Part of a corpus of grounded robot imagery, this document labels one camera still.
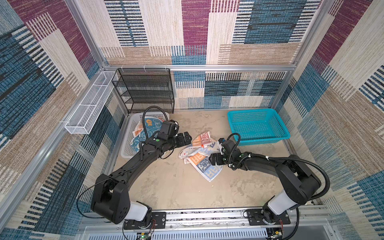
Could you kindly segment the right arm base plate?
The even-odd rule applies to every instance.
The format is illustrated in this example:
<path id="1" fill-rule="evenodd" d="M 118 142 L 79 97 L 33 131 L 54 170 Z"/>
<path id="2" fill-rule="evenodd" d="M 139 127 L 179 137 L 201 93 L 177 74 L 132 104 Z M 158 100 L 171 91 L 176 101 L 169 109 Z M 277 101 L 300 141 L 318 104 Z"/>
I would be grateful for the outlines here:
<path id="1" fill-rule="evenodd" d="M 243 217 L 249 221 L 250 226 L 289 225 L 291 223 L 287 212 L 276 215 L 269 210 L 247 209 Z"/>

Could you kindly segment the rabbit print striped towel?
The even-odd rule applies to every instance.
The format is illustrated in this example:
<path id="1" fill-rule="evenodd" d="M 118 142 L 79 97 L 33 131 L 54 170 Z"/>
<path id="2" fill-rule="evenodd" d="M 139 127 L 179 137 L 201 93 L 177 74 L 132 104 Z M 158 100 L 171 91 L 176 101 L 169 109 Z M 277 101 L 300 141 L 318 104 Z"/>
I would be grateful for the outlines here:
<path id="1" fill-rule="evenodd" d="M 219 152 L 218 141 L 211 137 L 210 131 L 207 131 L 192 140 L 191 144 L 179 153 L 179 159 L 182 159 L 184 164 L 191 164 L 204 179 L 211 182 L 219 175 L 223 167 L 213 165 L 209 157 L 211 154 Z"/>

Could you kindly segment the teal plastic basket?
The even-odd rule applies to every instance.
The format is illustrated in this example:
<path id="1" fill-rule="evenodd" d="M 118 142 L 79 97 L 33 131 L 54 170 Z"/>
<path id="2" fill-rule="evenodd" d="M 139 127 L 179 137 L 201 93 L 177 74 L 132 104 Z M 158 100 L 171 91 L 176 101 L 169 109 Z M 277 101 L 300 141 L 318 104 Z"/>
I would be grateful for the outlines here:
<path id="1" fill-rule="evenodd" d="M 241 136 L 240 146 L 274 144 L 291 137 L 273 109 L 231 111 L 227 116 L 232 133 Z"/>

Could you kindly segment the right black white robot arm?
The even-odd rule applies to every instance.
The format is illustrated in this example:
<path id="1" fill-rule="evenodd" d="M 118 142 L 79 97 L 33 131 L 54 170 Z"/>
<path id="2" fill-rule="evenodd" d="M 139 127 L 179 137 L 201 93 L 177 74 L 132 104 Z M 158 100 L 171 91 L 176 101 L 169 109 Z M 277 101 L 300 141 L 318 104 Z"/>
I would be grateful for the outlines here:
<path id="1" fill-rule="evenodd" d="M 256 171 L 277 177 L 283 187 L 282 192 L 268 200 L 260 216 L 266 225 L 275 224 L 287 210 L 298 209 L 307 202 L 324 196 L 330 189 L 331 181 L 317 164 L 301 159 L 296 155 L 269 157 L 252 152 L 241 152 L 239 141 L 232 141 L 231 134 L 219 139 L 220 152 L 209 156 L 212 165 L 227 165 L 233 171 Z"/>

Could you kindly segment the white plastic laundry basket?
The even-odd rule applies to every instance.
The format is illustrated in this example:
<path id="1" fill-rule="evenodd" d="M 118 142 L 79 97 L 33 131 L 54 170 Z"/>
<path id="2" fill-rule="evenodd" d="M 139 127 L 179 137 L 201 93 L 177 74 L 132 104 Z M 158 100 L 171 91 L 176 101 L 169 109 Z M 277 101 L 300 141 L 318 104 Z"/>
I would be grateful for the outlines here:
<path id="1" fill-rule="evenodd" d="M 148 137 L 151 137 L 155 131 L 159 131 L 162 123 L 166 120 L 162 112 L 147 112 L 145 116 L 145 126 Z M 121 156 L 126 159 L 132 158 L 138 153 L 139 143 L 146 140 L 143 128 L 143 113 L 136 113 L 130 117 L 127 131 L 121 148 Z"/>

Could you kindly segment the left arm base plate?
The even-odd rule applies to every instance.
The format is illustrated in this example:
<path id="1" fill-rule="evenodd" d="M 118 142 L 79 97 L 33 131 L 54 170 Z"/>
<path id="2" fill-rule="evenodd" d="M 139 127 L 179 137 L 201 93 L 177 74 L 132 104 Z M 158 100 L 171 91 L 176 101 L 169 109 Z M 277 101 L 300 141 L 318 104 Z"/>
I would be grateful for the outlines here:
<path id="1" fill-rule="evenodd" d="M 124 230 L 150 230 L 164 229 L 166 226 L 166 212 L 151 212 L 147 214 L 142 221 L 125 220 Z"/>

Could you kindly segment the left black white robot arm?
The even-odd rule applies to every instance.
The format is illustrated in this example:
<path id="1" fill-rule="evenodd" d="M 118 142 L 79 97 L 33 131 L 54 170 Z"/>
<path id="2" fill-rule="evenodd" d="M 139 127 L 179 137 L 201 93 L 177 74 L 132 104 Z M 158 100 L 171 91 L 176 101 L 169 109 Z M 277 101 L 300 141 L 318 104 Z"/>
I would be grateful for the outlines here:
<path id="1" fill-rule="evenodd" d="M 101 174 L 91 187 L 94 190 L 91 211 L 97 214 L 97 219 L 114 224 L 136 221 L 142 227 L 154 222 L 152 208 L 131 202 L 129 190 L 150 164 L 168 151 L 189 145 L 192 137 L 187 132 L 179 133 L 179 124 L 169 119 L 162 122 L 159 131 L 152 136 L 145 133 L 145 137 L 136 155 L 111 174 Z"/>

